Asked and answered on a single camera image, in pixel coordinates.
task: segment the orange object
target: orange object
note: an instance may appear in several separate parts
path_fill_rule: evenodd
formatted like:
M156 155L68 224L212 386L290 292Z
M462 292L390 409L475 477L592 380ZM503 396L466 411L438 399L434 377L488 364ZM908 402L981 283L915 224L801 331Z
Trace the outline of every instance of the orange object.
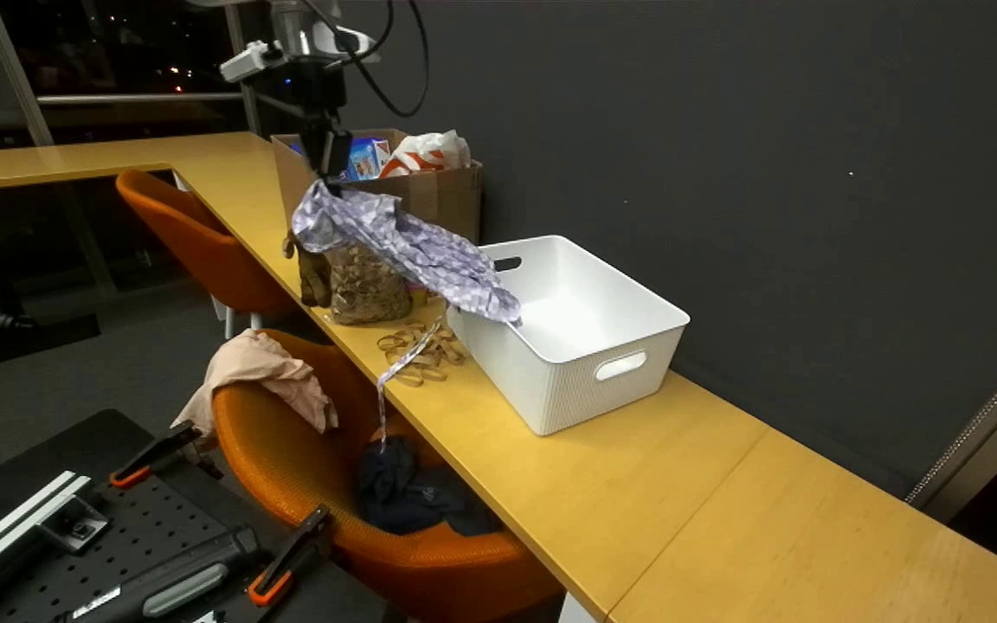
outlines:
M243 316L273 316L293 308L293 299L224 231L201 199L173 183L125 170L114 181L120 201L181 260L181 268L223 304Z
M247 587L250 602L256 608L270 608L278 606L286 592L290 592L293 572L284 572L278 583L262 585L262 575L254 579L254 585Z
M112 488L127 493L127 488L141 485L150 473L153 473L153 466L140 466L130 473L112 473Z
M376 396L336 348L286 331L270 337L316 367L340 411L340 429L316 432L260 386L216 392L218 451L262 514L297 527L312 508L324 504L332 514L332 556L396 608L427 623L503 621L562 594L562 585L509 531L462 536L438 524L399 536L363 524L353 504L353 473L376 429ZM408 432L420 442L420 458L437 461L403 418L396 418L396 432Z

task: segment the desk surface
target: desk surface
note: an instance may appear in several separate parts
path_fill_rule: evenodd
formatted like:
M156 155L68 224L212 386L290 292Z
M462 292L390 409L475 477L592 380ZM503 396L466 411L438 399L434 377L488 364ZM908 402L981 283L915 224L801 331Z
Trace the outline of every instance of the desk surface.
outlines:
M256 134L2 148L0 188L178 170L297 299L273 154ZM312 318L363 374L389 324ZM390 402L525 547L608 621L997 621L997 556L668 374L552 439L475 367Z

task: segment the chair backrest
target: chair backrest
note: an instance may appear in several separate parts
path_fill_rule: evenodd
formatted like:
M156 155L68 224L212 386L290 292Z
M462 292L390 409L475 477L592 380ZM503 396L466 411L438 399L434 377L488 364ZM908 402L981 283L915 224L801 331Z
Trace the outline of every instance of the chair backrest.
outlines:
M273 276L262 274L193 194L144 170L116 172L114 188L178 264L218 303L234 311L278 311L290 304Z
M420 534L383 534L363 524L353 477L376 429L375 386L336 348L286 331L270 331L270 338L312 364L340 411L340 429L316 432L260 386L216 389L218 451L262 514L297 527L312 508L329 504L332 556L420 621L503 621L562 592L509 531L462 536L438 524ZM403 418L390 418L390 432L423 442Z

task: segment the cable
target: cable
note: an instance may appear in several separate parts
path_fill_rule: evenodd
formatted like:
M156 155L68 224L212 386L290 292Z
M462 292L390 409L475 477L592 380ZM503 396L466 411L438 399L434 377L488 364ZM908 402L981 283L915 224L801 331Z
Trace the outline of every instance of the cable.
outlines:
M340 26L336 26L332 16L324 16L324 12L322 12L316 0L303 0L303 5L309 5L309 7L318 14L318 22L324 22L329 33L342 41ZM383 88L372 78L372 71L363 65L363 59L368 59L372 52L376 52L376 50L389 41L390 29L396 29L396 0L389 0L389 22L383 22L382 39L376 39L363 57L358 57L358 50L345 45L345 57L348 57L348 63L361 71L363 83L368 83L368 88L382 97L382 104L383 104L390 113L399 113L399 117L420 113L423 104L427 104L427 97L429 97L429 33L427 33L427 16L423 16L423 12L420 12L415 0L408 0L408 12L413 12L413 16L415 16L420 41L423 41L423 94L420 94L420 102L415 102L413 108L399 108L399 104L383 94Z

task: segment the white plastic basket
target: white plastic basket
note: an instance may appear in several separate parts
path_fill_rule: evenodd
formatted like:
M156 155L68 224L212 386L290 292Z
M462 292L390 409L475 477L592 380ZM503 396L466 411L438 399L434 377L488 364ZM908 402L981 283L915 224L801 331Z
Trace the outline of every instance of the white plastic basket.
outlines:
M688 316L564 234L480 245L522 324L447 323L538 437L654 396Z

